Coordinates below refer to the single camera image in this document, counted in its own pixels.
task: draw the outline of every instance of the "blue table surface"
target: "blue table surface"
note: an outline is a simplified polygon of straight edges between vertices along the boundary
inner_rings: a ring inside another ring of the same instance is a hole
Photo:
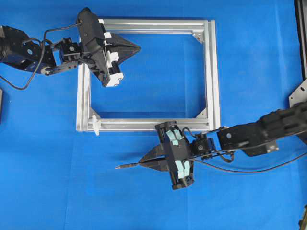
[[[49,28],[75,22],[85,6],[101,17],[214,19],[221,122],[232,126],[287,108],[302,72],[293,0],[19,1],[1,3],[0,22],[42,39]],[[78,39],[77,29],[53,32],[52,41]],[[125,38],[142,51],[122,64],[120,86],[101,88],[93,77],[93,108],[103,117],[194,117],[204,108],[200,44],[190,36]],[[29,77],[0,65],[22,85]],[[159,143],[155,133],[78,133],[77,70],[36,75],[16,91],[4,82],[0,125],[0,229],[298,229],[307,204],[307,159],[274,171],[235,175],[204,165],[195,183],[173,191],[165,172],[136,167]],[[260,169],[306,151],[297,138],[255,158],[242,152],[231,169]]]

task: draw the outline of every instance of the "wire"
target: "wire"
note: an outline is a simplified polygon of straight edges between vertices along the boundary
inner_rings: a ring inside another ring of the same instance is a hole
[[[40,56],[39,62],[38,62],[38,64],[37,64],[37,67],[35,68],[34,72],[33,72],[32,75],[31,75],[31,77],[28,79],[28,81],[27,81],[27,83],[25,84],[25,86],[23,86],[23,87],[15,86],[15,85],[13,85],[12,83],[10,83],[8,80],[6,80],[4,77],[2,77],[1,75],[0,75],[0,78],[1,78],[2,80],[4,80],[6,83],[8,83],[10,86],[12,86],[14,89],[17,89],[17,90],[25,90],[26,88],[28,88],[28,86],[29,86],[31,80],[32,80],[33,77],[35,76],[35,74],[36,74],[36,72],[38,71],[40,65],[42,64],[42,61],[43,61],[43,58],[44,58],[44,54],[45,54],[45,42],[48,42],[48,43],[50,42],[50,40],[46,39],[47,33],[48,33],[48,32],[51,32],[51,31],[67,30],[67,29],[70,29],[70,28],[75,27],[75,26],[78,26],[78,25],[80,25],[80,23],[76,23],[76,24],[73,24],[73,25],[65,26],[65,27],[55,28],[55,29],[49,29],[49,30],[46,30],[46,31],[44,32],[44,39],[43,39],[42,42],[40,42],[41,48],[42,48],[42,54],[41,54],[41,56]],[[30,38],[30,39],[29,39],[29,41],[32,41],[32,40],[33,40],[33,41],[39,41],[39,40],[36,39],[36,38]]]
[[[287,164],[289,164],[291,162],[294,162],[294,161],[296,161],[296,160],[298,160],[298,159],[300,159],[300,158],[302,158],[302,157],[304,157],[306,155],[307,155],[307,152],[302,154],[302,155],[299,155],[298,157],[293,158],[290,161],[286,161],[285,163],[276,165],[276,166],[268,168],[268,169],[262,169],[262,170],[256,170],[256,171],[237,171],[237,170],[225,169],[225,168],[221,168],[221,167],[218,167],[218,166],[215,166],[215,165],[212,165],[212,164],[208,164],[206,162],[203,162],[203,161],[200,161],[200,160],[196,160],[196,159],[188,160],[188,161],[196,161],[198,163],[202,163],[202,164],[205,164],[207,166],[210,166],[210,167],[213,167],[215,169],[218,169],[218,170],[221,170],[221,171],[224,171],[224,172],[228,172],[228,173],[254,174],[254,173],[263,173],[263,172],[267,172],[267,171],[270,171],[270,170],[273,170],[273,169],[277,169],[277,168],[285,166],[285,165],[287,165]]]
[[[192,137],[194,137],[194,138],[196,137],[195,135],[192,134],[191,130],[190,130],[188,127],[184,127],[184,128],[182,129],[183,135],[184,135],[184,130],[185,130],[185,129],[190,133],[190,135],[191,135]]]

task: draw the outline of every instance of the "blue fabric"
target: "blue fabric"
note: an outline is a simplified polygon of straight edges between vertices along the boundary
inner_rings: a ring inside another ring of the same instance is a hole
[[[0,22],[42,38],[46,29],[74,23],[85,6],[109,17],[215,19],[222,125],[253,122],[287,108],[288,95],[302,81],[293,0],[10,0],[1,3]],[[70,29],[48,37],[76,41],[78,33]],[[142,52],[122,65],[125,78],[119,87],[102,89],[93,78],[97,112],[104,117],[194,117],[203,109],[196,40],[125,37],[142,45]],[[20,85],[29,77],[5,65],[0,74]],[[0,229],[298,228],[307,203],[306,159],[250,176],[196,164],[195,184],[172,191],[167,173],[114,169],[158,144],[155,133],[96,137],[75,131],[77,70],[37,75],[24,92],[3,82],[0,87]],[[231,165],[219,159],[211,163],[258,169],[306,151],[296,137],[278,143],[279,152],[256,158],[238,152]]]

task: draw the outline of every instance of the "robotic arm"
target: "robotic arm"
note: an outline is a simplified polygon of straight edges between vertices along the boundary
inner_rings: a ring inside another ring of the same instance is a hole
[[[63,38],[52,43],[46,39],[51,31],[78,27],[81,42]],[[140,47],[120,36],[107,32],[104,24],[89,8],[81,10],[76,24],[45,31],[44,40],[29,38],[23,31],[9,26],[0,26],[0,62],[19,70],[32,72],[28,83],[20,88],[4,81],[12,87],[24,90],[36,73],[52,75],[76,68],[85,63],[104,87],[119,85],[124,75],[119,64],[140,51]],[[53,52],[59,51],[61,65],[57,66]]]
[[[278,151],[277,139],[303,134],[307,131],[307,102],[298,103],[289,109],[271,112],[262,116],[255,123],[222,127],[208,133],[193,135],[188,128],[180,130],[176,121],[165,122],[156,125],[155,128],[160,138],[160,144],[149,151],[138,163],[124,164],[116,168],[141,165],[159,171],[168,171],[172,181],[172,188],[185,188],[194,183],[194,161],[210,165],[197,160],[198,157],[202,160],[221,157],[224,161],[231,163],[237,150],[242,150],[250,157],[259,156]],[[186,138],[185,129],[195,138],[192,143]],[[216,150],[213,138],[207,137],[207,134],[213,132],[217,133],[221,150]],[[279,166],[260,171],[233,171],[213,167],[234,173],[260,173]]]

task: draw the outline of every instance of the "square frame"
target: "square frame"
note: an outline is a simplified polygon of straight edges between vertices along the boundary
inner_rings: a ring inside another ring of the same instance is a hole
[[[94,131],[97,135],[101,131],[155,131],[155,125],[171,120],[176,120],[179,128],[189,127],[191,131],[209,131],[221,126],[214,20],[99,19],[99,22],[108,32],[117,34],[192,35],[203,45],[206,105],[196,118],[101,118],[91,108],[91,71],[81,64],[77,131]]]

